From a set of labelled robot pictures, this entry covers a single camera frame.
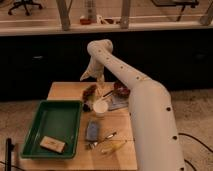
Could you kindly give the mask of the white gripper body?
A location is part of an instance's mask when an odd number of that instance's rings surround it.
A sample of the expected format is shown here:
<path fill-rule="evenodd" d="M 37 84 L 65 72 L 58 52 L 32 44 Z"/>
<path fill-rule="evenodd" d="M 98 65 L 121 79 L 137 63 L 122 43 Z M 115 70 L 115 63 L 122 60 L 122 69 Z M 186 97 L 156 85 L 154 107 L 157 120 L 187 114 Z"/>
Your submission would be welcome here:
<path fill-rule="evenodd" d="M 104 87 L 104 65 L 93 57 L 90 58 L 89 64 L 82 76 L 80 77 L 80 80 L 83 81 L 89 77 L 95 78 L 98 85 L 101 88 Z"/>

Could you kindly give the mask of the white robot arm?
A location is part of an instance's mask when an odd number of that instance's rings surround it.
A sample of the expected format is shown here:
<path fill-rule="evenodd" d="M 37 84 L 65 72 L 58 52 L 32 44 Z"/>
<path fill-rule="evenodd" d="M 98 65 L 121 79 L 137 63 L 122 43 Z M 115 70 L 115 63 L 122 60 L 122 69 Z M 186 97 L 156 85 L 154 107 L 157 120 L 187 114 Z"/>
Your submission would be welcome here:
<path fill-rule="evenodd" d="M 91 58 L 81 80 L 100 78 L 107 68 L 130 90 L 129 113 L 138 171 L 187 171 L 167 89 L 115 57 L 109 39 L 91 41 L 87 51 Z"/>

